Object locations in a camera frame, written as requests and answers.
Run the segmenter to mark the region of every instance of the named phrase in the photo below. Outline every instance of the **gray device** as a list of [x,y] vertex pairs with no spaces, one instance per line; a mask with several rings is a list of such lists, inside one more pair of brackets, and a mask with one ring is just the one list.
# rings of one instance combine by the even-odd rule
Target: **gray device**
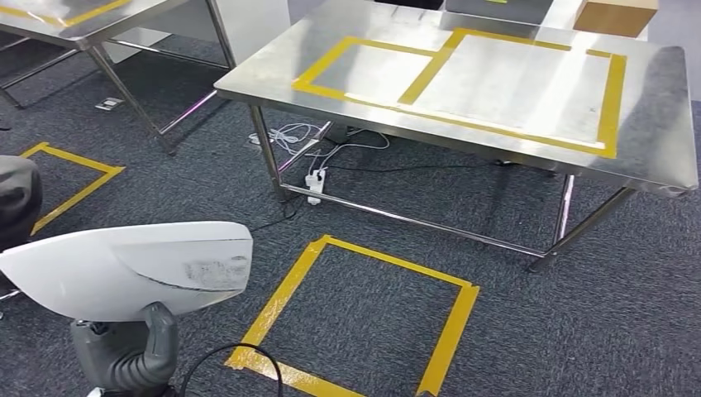
[[145,308],[144,322],[70,326],[85,376],[104,397],[175,397],[168,385],[178,364],[178,325],[161,302]]
[[553,0],[446,0],[446,11],[540,25]]

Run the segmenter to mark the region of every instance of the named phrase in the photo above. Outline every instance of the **metal tabletop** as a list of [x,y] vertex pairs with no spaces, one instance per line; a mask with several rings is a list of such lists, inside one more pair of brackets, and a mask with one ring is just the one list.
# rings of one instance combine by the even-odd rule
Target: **metal tabletop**
[[679,47],[329,0],[215,87],[256,106],[662,196],[698,187]]
[[0,31],[86,50],[188,0],[0,0]]

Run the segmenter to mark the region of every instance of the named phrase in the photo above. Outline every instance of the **yellow tape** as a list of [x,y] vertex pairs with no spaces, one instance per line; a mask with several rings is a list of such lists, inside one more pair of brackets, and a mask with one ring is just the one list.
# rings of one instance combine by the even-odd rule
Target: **yellow tape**
[[550,48],[552,50],[560,50],[560,51],[572,50],[572,47],[570,47],[569,45],[550,43],[548,41],[538,41],[538,40],[533,40],[533,39],[527,39],[524,37],[500,35],[498,33],[492,33],[489,31],[476,31],[474,29],[465,29],[462,27],[455,29],[455,31],[462,33],[464,36],[471,35],[471,36],[486,37],[488,39],[495,39],[495,40],[501,40],[501,41],[511,41],[512,43],[518,43],[518,44],[535,45],[537,47]]
[[355,244],[351,244],[349,242],[342,242],[341,240],[337,240],[333,237],[329,237],[328,243],[333,245],[333,246],[339,246],[340,248],[347,249],[348,251],[353,251],[357,252],[361,255],[369,256],[371,258],[379,259],[380,261],[388,262],[393,265],[397,266],[402,266],[403,268],[409,269],[416,271],[417,273],[421,273],[423,275],[427,275],[429,277],[433,277],[435,279],[447,281],[451,284],[459,285],[460,287],[470,287],[472,284],[469,282],[459,279],[457,277],[454,277],[452,275],[447,275],[445,273],[441,273],[440,271],[429,269],[427,267],[423,267],[420,265],[413,264],[412,262],[405,261],[404,259],[399,259],[395,258],[394,256],[389,256],[387,254],[383,254],[382,252],[377,252],[377,251],[372,251],[368,248],[364,248],[362,246],[357,246]]
[[[459,118],[452,117],[452,115],[449,115],[447,113],[428,112],[411,107],[410,105],[413,104],[416,101],[416,99],[421,95],[423,90],[428,86],[428,84],[433,80],[436,74],[441,70],[441,67],[450,58],[450,55],[460,44],[461,40],[463,40],[463,38],[467,35],[481,36],[502,41],[510,41],[524,45],[535,45],[553,50],[572,50],[572,47],[570,47],[569,45],[550,43],[546,41],[537,41],[523,37],[506,36],[500,35],[498,33],[476,31],[464,28],[455,29],[453,31],[453,34],[448,38],[443,47],[438,51],[407,48],[402,47],[400,45],[390,45],[388,43],[381,43],[378,41],[359,39],[357,37],[346,37],[334,47],[332,47],[309,69],[303,72],[298,79],[295,79],[292,83],[292,87],[293,89],[298,91],[332,98],[339,101],[347,101],[366,106],[372,106],[375,108],[387,109],[393,112],[400,112],[412,116],[428,118],[437,122],[444,122],[460,127],[468,127],[482,131],[493,132],[496,134],[525,139],[550,146],[562,147],[565,149],[570,149],[572,151],[580,151],[592,155],[598,155],[601,157],[616,157],[616,145],[618,141],[618,119],[620,117],[622,87],[626,69],[626,57],[624,55],[614,55],[599,50],[587,50],[587,54],[589,55],[609,58],[611,60],[611,64],[609,66],[608,79],[606,82],[606,88],[604,90],[601,117],[599,120],[599,126],[597,131],[597,142],[595,143],[589,143],[584,141],[577,142],[570,140],[566,141],[559,139],[555,136],[533,135],[516,128],[506,128],[503,126],[497,127],[494,124],[482,123],[476,120],[466,121],[464,119],[461,120]],[[402,96],[398,99],[397,103],[377,103],[371,98],[359,98],[358,96],[350,95],[339,89],[315,85],[313,83],[314,79],[320,74],[322,74],[324,70],[331,66],[341,55],[343,55],[343,53],[350,45],[354,44],[372,45],[388,49],[391,47],[392,49],[400,52],[431,56],[432,60],[428,63],[426,68],[424,68],[424,70],[416,77],[416,79],[414,79],[414,81],[409,85],[409,88],[404,92],[404,94],[402,94]]]
[[[268,376],[270,379],[278,379],[270,360],[256,352],[249,351],[248,354],[249,356],[246,358],[246,368],[258,372],[261,375]],[[309,393],[310,395],[324,397],[362,397],[362,395],[355,391],[345,389],[339,385],[334,385],[329,381],[310,375],[307,372],[300,371],[283,363],[279,363],[278,365],[286,385]]]
[[56,149],[55,147],[49,146],[49,142],[42,142],[42,143],[32,147],[31,149],[22,153],[20,155],[20,157],[28,158],[29,156],[34,155],[35,153],[37,153],[39,151],[44,151],[45,153],[59,157],[60,159],[71,161],[71,162],[92,168],[94,170],[102,171],[105,173],[105,175],[94,180],[91,184],[86,186],[84,189],[80,190],[73,197],[64,201],[61,205],[54,208],[49,213],[47,213],[44,217],[39,219],[39,221],[37,221],[35,223],[34,228],[31,231],[32,235],[36,234],[44,226],[46,226],[49,222],[53,221],[59,215],[61,215],[62,213],[65,213],[66,211],[71,209],[75,204],[79,203],[81,200],[88,197],[89,194],[91,194],[95,190],[99,189],[102,185],[106,184],[110,179],[114,178],[115,176],[117,176],[117,174],[119,174],[120,172],[122,172],[124,170],[124,167],[114,167],[111,165],[106,165],[106,164],[97,162],[95,160],[87,159],[87,158],[82,157],[80,155],[74,155],[73,153],[68,153],[68,151],[62,151],[61,149]]
[[[362,246],[357,246],[349,242],[337,240],[331,236],[323,236],[321,239],[310,243],[304,250],[302,255],[292,266],[287,276],[285,276],[280,286],[275,290],[270,300],[265,305],[263,310],[258,315],[258,318],[250,326],[248,332],[242,339],[242,342],[260,344],[268,331],[272,328],[274,321],[284,309],[284,306],[289,302],[294,291],[301,284],[304,276],[309,272],[314,261],[323,251],[326,245],[338,246],[349,251],[357,252],[361,255],[370,256],[375,259],[402,266],[403,268],[416,271],[423,275],[447,281],[460,287],[457,299],[453,304],[453,308],[448,315],[443,331],[438,338],[438,343],[434,349],[431,359],[428,362],[426,370],[419,385],[417,393],[420,391],[430,391],[434,395],[438,395],[441,389],[443,380],[446,377],[448,368],[450,367],[452,357],[455,355],[455,349],[460,342],[460,337],[467,324],[468,317],[477,299],[479,287],[473,286],[465,280],[458,279],[452,275],[447,275],[433,269],[413,264],[393,256],[389,256],[382,252],[372,251]],[[277,379],[274,368],[268,360],[260,354],[252,350],[239,347],[229,357],[225,363],[235,369],[248,368],[261,375],[268,376],[271,379]],[[286,385],[292,386],[297,390],[301,390],[310,395],[320,397],[360,397],[358,393],[352,390],[345,389],[339,385],[334,385],[331,382],[323,380],[317,376],[300,371],[291,366],[280,363],[280,370],[283,376],[283,382]]]
[[417,391],[429,391],[432,395],[438,395],[438,392],[441,391],[443,380],[446,378],[448,368],[453,361],[455,350],[460,343],[467,319],[470,317],[475,300],[477,300],[478,292],[479,287],[476,286],[460,289]]
[[70,18],[69,20],[66,21],[67,26],[73,26],[73,25],[78,25],[80,22],[85,22],[88,19],[92,19],[97,17],[98,15],[102,15],[105,12],[111,11],[117,7],[121,7],[131,0],[116,0],[114,2],[110,2],[109,4],[105,4],[102,7],[97,7],[92,11],[85,12],[84,14],[80,14],[77,17]]
[[[312,267],[312,263],[314,263],[322,252],[327,241],[328,236],[324,236],[307,246],[307,249],[304,250],[303,254],[292,266],[292,270],[289,271],[283,282],[280,283],[273,293],[273,296],[270,297],[270,300],[260,312],[258,318],[250,326],[241,342],[250,343],[252,345],[260,345],[260,343],[263,342],[265,334],[268,333],[275,320],[278,319],[278,316],[283,311],[287,302],[289,302],[292,294],[297,290],[299,284],[302,283],[302,279],[307,275],[309,268]],[[229,360],[227,360],[226,365],[234,367],[241,366],[244,362],[243,351],[243,348],[237,348],[231,357],[229,357]]]
[[460,31],[453,31],[453,34],[448,37],[446,43],[442,46],[438,53],[434,55],[431,61],[423,68],[422,72],[416,77],[416,79],[409,85],[404,94],[399,97],[398,102],[411,105],[418,99],[419,95],[423,93],[423,90],[428,87],[428,84],[436,77],[436,74],[443,68],[453,51],[458,48],[460,42],[465,37],[465,34]]
[[56,17],[48,17],[45,15],[39,15],[39,14],[35,14],[33,12],[24,11],[24,10],[20,10],[17,8],[3,7],[3,6],[0,6],[0,12],[12,15],[14,17],[36,19],[38,21],[48,23],[49,25],[69,27],[69,26],[73,26],[73,25],[78,25],[80,22],[85,22],[88,19],[95,18],[95,17],[102,15],[105,12],[111,11],[117,7],[121,7],[130,1],[131,0],[116,0],[114,2],[110,2],[108,4],[105,4],[104,6],[97,7],[91,11],[85,12],[83,14],[80,14],[76,17],[72,17],[72,18],[67,19],[67,20],[63,20],[63,19],[56,18]]
[[627,58],[622,55],[612,54],[610,62],[603,103],[601,105],[601,118],[598,120],[597,139],[603,143],[603,148],[606,152],[605,156],[615,158]]

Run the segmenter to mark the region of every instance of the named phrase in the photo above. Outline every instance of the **white cable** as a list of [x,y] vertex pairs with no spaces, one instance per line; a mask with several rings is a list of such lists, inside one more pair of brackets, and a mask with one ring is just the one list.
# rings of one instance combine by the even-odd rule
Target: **white cable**
[[[295,136],[291,135],[293,132],[297,131],[298,129],[303,128],[303,134],[301,136]],[[290,145],[294,145],[300,142],[303,142],[306,140],[310,134],[312,134],[312,131],[315,133],[319,133],[322,130],[321,127],[317,127],[313,124],[307,124],[304,122],[295,122],[291,124],[287,124],[285,126],[282,126],[281,128],[275,129],[275,128],[270,128],[270,131],[268,132],[268,137],[275,142],[276,145],[280,146],[283,148],[283,150],[287,151],[289,155],[296,155],[299,153],[299,151],[293,149]],[[348,133],[348,137],[357,135],[361,132],[368,131],[365,130],[364,128],[355,130],[352,132]],[[378,135],[383,137],[385,141],[384,146],[370,146],[370,145],[360,145],[356,143],[346,143],[343,145],[336,145],[334,146],[328,153],[326,154],[320,154],[320,151],[317,151],[316,153],[307,153],[305,156],[307,157],[313,157],[314,161],[309,166],[308,174],[310,175],[312,173],[312,170],[314,168],[314,165],[317,162],[317,158],[323,157],[324,160],[322,161],[321,165],[319,166],[319,170],[324,170],[324,166],[326,163],[331,159],[332,156],[334,156],[340,149],[343,149],[344,147],[364,147],[366,149],[375,149],[375,150],[383,150],[387,149],[389,147],[389,139],[383,134],[380,134],[377,132]],[[254,134],[250,134],[249,139],[252,141],[257,141],[258,136]]]
[[340,151],[340,150],[343,149],[344,147],[364,147],[365,149],[375,149],[375,150],[377,150],[377,151],[382,151],[382,150],[384,150],[384,149],[387,149],[387,148],[389,147],[389,139],[387,139],[387,137],[386,137],[384,134],[381,134],[381,133],[379,133],[379,132],[376,132],[376,133],[377,133],[378,135],[380,135],[380,136],[384,139],[384,142],[385,142],[384,146],[359,145],[359,144],[357,144],[357,143],[346,143],[346,144],[344,144],[344,145],[336,146],[335,148],[333,148],[332,151],[330,151],[330,152],[328,153],[328,155],[326,156],[326,158],[324,159],[324,161],[322,161],[322,164],[319,165],[319,170],[324,170],[324,169],[325,169],[325,168],[324,168],[324,165],[326,165],[326,163],[333,157],[333,155],[335,155],[336,153],[338,153],[338,151]]

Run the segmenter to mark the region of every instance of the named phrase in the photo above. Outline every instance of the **white plastic cover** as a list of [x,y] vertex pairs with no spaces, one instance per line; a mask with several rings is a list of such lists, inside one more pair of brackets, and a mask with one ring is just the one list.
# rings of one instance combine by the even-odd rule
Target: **white plastic cover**
[[114,227],[5,251],[0,271],[64,316],[137,321],[156,301],[182,314],[240,294],[252,251],[248,229],[233,222]]

